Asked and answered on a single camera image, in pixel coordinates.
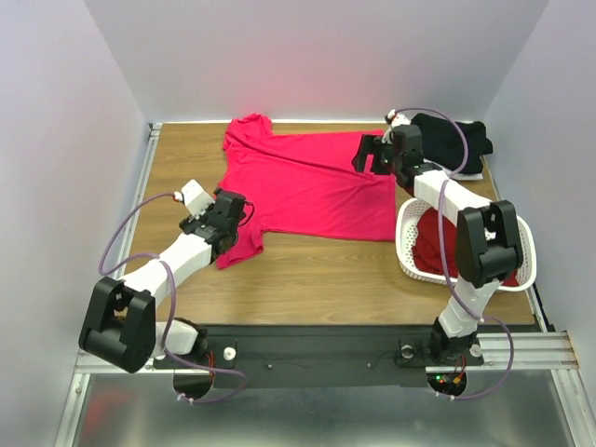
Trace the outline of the pink t shirt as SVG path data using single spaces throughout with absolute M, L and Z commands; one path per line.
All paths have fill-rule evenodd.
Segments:
M 220 186 L 245 196 L 254 213 L 217 267 L 225 269 L 262 253 L 267 232 L 394 240 L 393 180 L 357 172 L 351 164 L 362 135 L 277 135 L 265 115 L 232 120 L 223 137 L 227 169 Z

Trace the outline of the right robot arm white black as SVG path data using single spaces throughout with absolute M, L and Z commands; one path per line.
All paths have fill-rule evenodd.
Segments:
M 454 359 L 473 345 L 485 307 L 504 280 L 522 266 L 523 252 L 515 207 L 469 191 L 423 156 L 422 133 L 397 126 L 386 136 L 364 135 L 352 160 L 358 172 L 394 175 L 398 186 L 438 213 L 438 223 L 455 227 L 458 277 L 448 280 L 448 304 L 433 323 L 429 356 Z

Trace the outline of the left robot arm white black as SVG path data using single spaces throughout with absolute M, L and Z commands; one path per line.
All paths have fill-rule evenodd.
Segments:
M 127 373 L 164 356 L 189 367 L 210 360 L 205 329 L 174 316 L 159 322 L 156 311 L 164 299 L 176 299 L 185 280 L 236 245 L 248 201 L 223 189 L 209 194 L 194 183 L 172 198 L 189 212 L 180 223 L 181 233 L 164 251 L 147 254 L 146 264 L 120 278 L 101 267 L 79 335 L 83 351 Z

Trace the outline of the folded black t shirt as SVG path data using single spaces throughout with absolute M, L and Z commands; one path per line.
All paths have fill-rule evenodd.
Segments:
M 422 134 L 423 152 L 426 159 L 456 170 L 464 157 L 464 144 L 458 131 L 447 120 L 419 113 L 412 118 Z M 481 158 L 493 153 L 493 143 L 487 137 L 485 125 L 480 121 L 457 122 L 467 141 L 467 163 L 461 174 L 480 174 L 483 171 Z

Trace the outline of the white plastic laundry basket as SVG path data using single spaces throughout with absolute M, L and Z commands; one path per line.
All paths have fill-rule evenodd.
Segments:
M 443 274 L 420 270 L 414 261 L 413 247 L 418 239 L 418 221 L 427 210 L 435 211 L 426 202 L 411 198 L 400 207 L 395 232 L 395 250 L 402 271 L 410 278 L 445 285 Z M 522 264 L 515 271 L 515 283 L 505 281 L 499 287 L 502 292 L 521 292 L 530 288 L 536 277 L 536 253 L 532 232 L 525 220 L 518 216 L 518 227 L 522 249 Z

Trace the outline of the dark red t shirt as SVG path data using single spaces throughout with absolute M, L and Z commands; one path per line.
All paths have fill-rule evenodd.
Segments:
M 444 269 L 440 257 L 440 233 L 439 214 L 429 208 L 420 217 L 417 224 L 418 236 L 412 247 L 412 255 L 416 268 L 422 272 L 444 275 Z M 448 270 L 453 278 L 459 276 L 455 259 L 456 249 L 456 226 L 447 218 L 442 218 L 444 230 L 444 242 L 446 244 L 446 261 Z

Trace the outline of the folded white t shirt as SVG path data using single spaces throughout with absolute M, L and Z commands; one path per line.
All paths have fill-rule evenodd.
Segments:
M 476 182 L 476 181 L 481 181 L 483 179 L 483 174 L 482 172 L 480 173 L 473 173 L 473 174 L 465 174 L 465 173 L 454 173 L 452 170 L 442 166 L 441 164 L 437 163 L 437 162 L 433 162 L 429 159 L 424 159 L 424 161 L 426 163 L 430 163 L 432 165 L 436 165 L 437 167 L 439 167 L 441 170 L 443 170 L 446 175 L 452 179 L 454 179 L 455 181 L 459 181 L 459 182 Z

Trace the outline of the left aluminium rail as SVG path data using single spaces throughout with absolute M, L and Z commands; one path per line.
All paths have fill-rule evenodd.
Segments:
M 117 225 L 102 253 L 98 265 L 98 272 L 102 278 L 119 279 L 125 275 L 127 266 L 133 261 L 153 258 L 151 252 L 132 253 L 131 246 L 140 218 L 142 203 L 145 200 L 145 191 L 162 128 L 163 124 L 159 122 L 148 124 L 148 140 L 142 152 L 142 164 L 132 196 L 131 208 L 125 215 L 124 220 Z

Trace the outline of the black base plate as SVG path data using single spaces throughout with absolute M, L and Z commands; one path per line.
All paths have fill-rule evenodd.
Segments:
M 436 357 L 429 325 L 207 325 L 185 361 L 234 388 L 427 386 L 430 371 L 470 370 L 481 353 Z

